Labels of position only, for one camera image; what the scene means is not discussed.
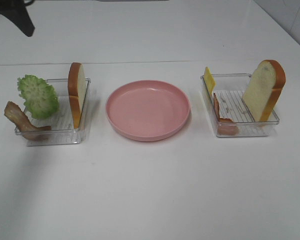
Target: yellow cheese slice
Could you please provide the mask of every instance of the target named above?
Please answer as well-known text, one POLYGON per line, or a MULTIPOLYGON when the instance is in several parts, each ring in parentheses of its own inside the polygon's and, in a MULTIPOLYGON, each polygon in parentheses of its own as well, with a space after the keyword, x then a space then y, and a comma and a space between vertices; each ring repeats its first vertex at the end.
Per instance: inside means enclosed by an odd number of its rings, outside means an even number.
POLYGON ((216 85, 216 81, 214 80, 214 77, 210 73, 210 70, 207 66, 205 67, 205 70, 204 70, 203 79, 204 79, 206 88, 207 88, 210 96, 212 96, 212 91, 216 85))

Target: black object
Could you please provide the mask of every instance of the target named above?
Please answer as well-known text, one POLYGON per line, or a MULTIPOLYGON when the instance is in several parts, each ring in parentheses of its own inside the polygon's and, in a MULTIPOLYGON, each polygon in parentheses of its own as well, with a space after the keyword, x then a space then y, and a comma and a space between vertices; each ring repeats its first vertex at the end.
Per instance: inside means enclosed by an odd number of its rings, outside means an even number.
POLYGON ((35 26, 32 23, 26 6, 33 4, 35 0, 0 0, 0 14, 13 22, 26 36, 31 37, 35 26))

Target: white wall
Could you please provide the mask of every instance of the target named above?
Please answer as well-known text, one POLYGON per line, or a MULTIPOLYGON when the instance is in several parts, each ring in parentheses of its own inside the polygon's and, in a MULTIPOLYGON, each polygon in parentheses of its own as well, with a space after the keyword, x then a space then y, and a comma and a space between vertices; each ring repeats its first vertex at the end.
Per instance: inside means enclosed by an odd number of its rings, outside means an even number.
POLYGON ((254 0, 300 44, 300 0, 254 0))

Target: transparent tray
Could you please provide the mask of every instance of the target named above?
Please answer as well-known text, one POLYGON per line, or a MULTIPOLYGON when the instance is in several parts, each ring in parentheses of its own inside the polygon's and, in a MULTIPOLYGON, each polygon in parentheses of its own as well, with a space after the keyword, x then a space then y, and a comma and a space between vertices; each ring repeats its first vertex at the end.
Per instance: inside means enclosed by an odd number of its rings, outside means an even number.
POLYGON ((68 95, 68 79, 48 79, 46 82, 52 85, 56 91, 59 101, 59 110, 47 119, 34 119, 31 113, 24 109, 24 113, 29 118, 30 122, 36 127, 51 126, 48 131, 19 131, 17 128, 14 132, 18 136, 32 138, 26 140, 27 146, 41 145, 63 145, 63 144, 79 144, 86 136, 86 115, 88 111, 88 99, 90 79, 86 78, 85 98, 81 113, 79 127, 74 129, 72 112, 70 108, 68 95))
POLYGON ((251 74, 213 74, 216 84, 210 96, 204 81, 202 96, 210 117, 212 128, 217 137, 262 137, 268 136, 274 126, 279 124, 279 118, 273 110, 267 121, 255 121, 249 109, 242 100, 251 74), (219 102, 219 115, 233 122, 221 122, 216 114, 214 93, 219 102))

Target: white table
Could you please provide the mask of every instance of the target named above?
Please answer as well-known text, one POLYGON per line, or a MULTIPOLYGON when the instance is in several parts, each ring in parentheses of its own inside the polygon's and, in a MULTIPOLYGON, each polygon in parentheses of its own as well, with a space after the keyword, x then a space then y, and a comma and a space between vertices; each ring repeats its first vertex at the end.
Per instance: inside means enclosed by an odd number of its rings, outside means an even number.
POLYGON ((0 16, 0 65, 300 59, 253 0, 36 1, 25 36, 0 16))
POLYGON ((251 73, 258 60, 85 64, 88 138, 26 147, 3 116, 22 105, 16 78, 64 78, 69 64, 0 66, 0 240, 300 240, 300 60, 278 59, 286 85, 268 137, 217 138, 200 75, 251 73), (172 83, 191 118, 176 135, 136 142, 112 129, 109 94, 136 80, 172 83))

